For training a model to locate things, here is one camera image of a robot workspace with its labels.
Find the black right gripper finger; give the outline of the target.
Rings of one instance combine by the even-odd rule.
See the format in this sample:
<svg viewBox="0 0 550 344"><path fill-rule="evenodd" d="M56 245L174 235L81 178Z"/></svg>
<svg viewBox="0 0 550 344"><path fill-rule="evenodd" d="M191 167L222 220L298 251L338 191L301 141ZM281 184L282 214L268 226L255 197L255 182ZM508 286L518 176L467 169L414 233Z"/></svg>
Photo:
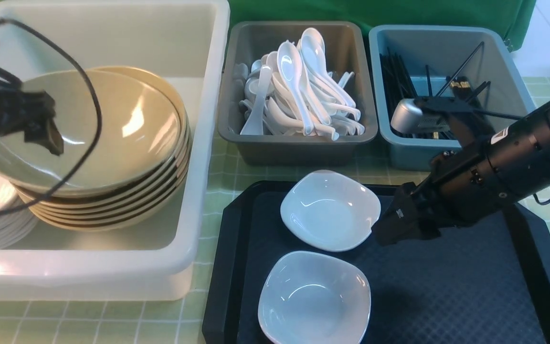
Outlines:
<svg viewBox="0 0 550 344"><path fill-rule="evenodd" d="M402 184L394 193L388 209L372 225L372 233L380 246L402 240L433 240L440 237L436 220L415 184Z"/></svg>

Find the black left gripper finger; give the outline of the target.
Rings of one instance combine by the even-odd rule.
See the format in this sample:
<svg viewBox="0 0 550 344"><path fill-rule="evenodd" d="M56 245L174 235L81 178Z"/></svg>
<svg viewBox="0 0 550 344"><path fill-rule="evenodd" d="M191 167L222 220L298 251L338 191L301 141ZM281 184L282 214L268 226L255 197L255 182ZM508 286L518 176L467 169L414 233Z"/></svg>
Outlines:
<svg viewBox="0 0 550 344"><path fill-rule="evenodd" d="M64 153L64 142L53 118L30 121L23 131L24 142L39 145L52 155Z"/></svg>

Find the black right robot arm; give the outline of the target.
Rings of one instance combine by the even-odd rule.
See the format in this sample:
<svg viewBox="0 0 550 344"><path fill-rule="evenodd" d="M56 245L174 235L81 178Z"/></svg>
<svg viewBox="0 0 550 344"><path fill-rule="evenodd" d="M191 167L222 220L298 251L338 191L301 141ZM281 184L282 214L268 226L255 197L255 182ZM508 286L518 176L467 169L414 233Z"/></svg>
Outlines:
<svg viewBox="0 0 550 344"><path fill-rule="evenodd" d="M476 116L481 109L458 98L419 97L413 105L439 115L461 150L431 161L419 185L400 185L372 225L382 246L431 240L442 228L468 228L550 186L550 101L500 132Z"/></svg>

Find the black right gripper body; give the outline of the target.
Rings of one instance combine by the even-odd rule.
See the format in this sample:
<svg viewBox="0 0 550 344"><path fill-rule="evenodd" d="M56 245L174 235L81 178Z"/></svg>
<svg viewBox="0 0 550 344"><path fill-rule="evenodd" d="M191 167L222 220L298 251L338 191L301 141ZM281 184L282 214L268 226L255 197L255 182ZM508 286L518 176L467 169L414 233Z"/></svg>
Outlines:
<svg viewBox="0 0 550 344"><path fill-rule="evenodd" d="M448 151L432 161L424 182L397 190L394 218L421 228L468 227L500 211L499 191L482 151Z"/></svg>

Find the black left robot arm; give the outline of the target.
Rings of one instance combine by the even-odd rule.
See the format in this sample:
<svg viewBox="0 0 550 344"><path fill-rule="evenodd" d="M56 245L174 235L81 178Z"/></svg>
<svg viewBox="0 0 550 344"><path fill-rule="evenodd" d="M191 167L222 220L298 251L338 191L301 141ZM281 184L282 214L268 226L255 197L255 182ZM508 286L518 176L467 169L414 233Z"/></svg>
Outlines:
<svg viewBox="0 0 550 344"><path fill-rule="evenodd" d="M44 91L24 91L22 81L0 67L0 138L22 133L24 143L39 145L52 155L62 155L64 142L54 117L51 96Z"/></svg>

